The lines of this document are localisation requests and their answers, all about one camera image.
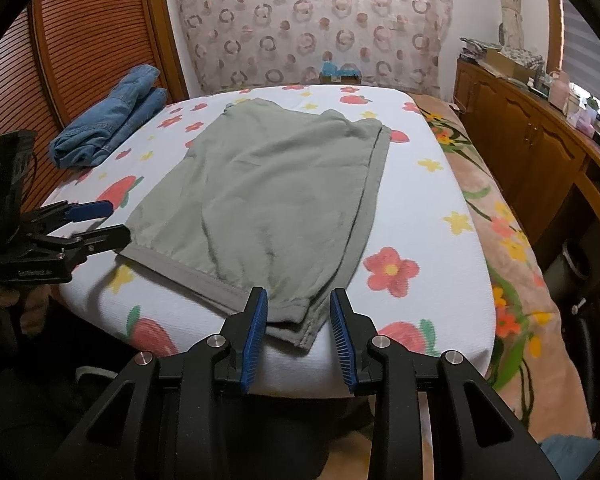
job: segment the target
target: pink bottle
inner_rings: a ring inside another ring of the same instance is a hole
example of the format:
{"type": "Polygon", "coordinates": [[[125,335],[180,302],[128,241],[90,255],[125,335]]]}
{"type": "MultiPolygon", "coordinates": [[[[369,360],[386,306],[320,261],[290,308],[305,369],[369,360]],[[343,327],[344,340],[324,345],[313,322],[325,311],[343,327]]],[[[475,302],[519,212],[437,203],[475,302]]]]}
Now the pink bottle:
{"type": "Polygon", "coordinates": [[[549,90],[549,102],[558,108],[558,110],[562,111],[564,109],[564,104],[569,97],[569,74],[560,71],[557,78],[554,74],[555,72],[552,72],[551,74],[554,78],[554,82],[551,85],[551,90],[549,90]]]}

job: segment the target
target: bed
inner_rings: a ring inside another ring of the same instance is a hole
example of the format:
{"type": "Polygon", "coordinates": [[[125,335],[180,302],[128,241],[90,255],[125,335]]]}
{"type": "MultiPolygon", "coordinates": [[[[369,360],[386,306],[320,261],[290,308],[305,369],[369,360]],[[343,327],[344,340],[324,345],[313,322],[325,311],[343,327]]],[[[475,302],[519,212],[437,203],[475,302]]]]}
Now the bed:
{"type": "MultiPolygon", "coordinates": [[[[111,200],[115,213],[102,226],[124,222],[227,104],[254,97],[309,113],[334,108],[350,120],[378,118],[392,130],[374,226],[347,287],[354,309],[414,351],[463,352],[537,440],[554,433],[590,436],[558,311],[528,241],[461,123],[439,100],[340,85],[189,100],[165,108],[46,203],[111,200]]],[[[92,256],[59,292],[78,316],[158,355],[185,351],[223,321],[190,292],[112,253],[92,256]]],[[[253,391],[346,396],[329,324],[308,352],[267,338],[253,391]]]]}

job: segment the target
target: wooden cabinet door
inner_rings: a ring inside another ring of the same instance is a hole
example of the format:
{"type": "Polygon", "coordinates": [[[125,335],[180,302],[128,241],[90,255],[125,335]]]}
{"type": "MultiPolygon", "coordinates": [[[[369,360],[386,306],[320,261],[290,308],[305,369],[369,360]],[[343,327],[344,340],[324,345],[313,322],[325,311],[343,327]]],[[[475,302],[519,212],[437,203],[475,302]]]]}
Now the wooden cabinet door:
{"type": "Polygon", "coordinates": [[[487,73],[477,73],[469,104],[470,120],[464,127],[489,168],[497,161],[497,128],[501,123],[502,89],[499,81],[487,73]]]}
{"type": "Polygon", "coordinates": [[[560,209],[585,158],[563,131],[567,127],[545,117],[529,139],[530,162],[512,205],[532,244],[560,209]]]}
{"type": "Polygon", "coordinates": [[[502,98],[502,114],[496,119],[494,129],[496,141],[490,155],[492,163],[487,164],[500,184],[504,198],[512,202],[530,160],[530,137],[538,130],[539,113],[507,88],[502,89],[502,98]]]}
{"type": "Polygon", "coordinates": [[[475,85],[475,75],[472,69],[473,67],[469,67],[468,63],[458,61],[454,98],[464,115],[469,111],[469,101],[471,100],[472,90],[475,85]]]}

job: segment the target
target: window blind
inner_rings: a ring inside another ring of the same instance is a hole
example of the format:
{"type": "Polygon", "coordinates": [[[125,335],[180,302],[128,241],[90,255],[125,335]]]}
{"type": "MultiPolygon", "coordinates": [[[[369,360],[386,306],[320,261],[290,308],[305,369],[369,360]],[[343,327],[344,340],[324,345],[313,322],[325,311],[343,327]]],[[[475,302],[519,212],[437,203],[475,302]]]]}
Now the window blind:
{"type": "Polygon", "coordinates": [[[600,40],[568,0],[564,9],[562,69],[570,81],[600,100],[600,40]]]}

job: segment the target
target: floral blanket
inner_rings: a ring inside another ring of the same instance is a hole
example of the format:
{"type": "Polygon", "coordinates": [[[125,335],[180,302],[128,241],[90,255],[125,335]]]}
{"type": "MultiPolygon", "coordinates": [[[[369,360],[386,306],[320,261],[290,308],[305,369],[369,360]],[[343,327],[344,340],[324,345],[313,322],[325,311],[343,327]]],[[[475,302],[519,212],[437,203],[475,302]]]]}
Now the floral blanket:
{"type": "MultiPolygon", "coordinates": [[[[487,380],[540,442],[552,434],[591,437],[578,373],[560,334],[560,314],[526,235],[451,108],[412,96],[453,169],[487,260],[496,336],[487,380]]],[[[424,478],[432,452],[423,441],[424,478]]],[[[333,443],[319,480],[364,480],[370,442],[359,433],[333,443]]]]}

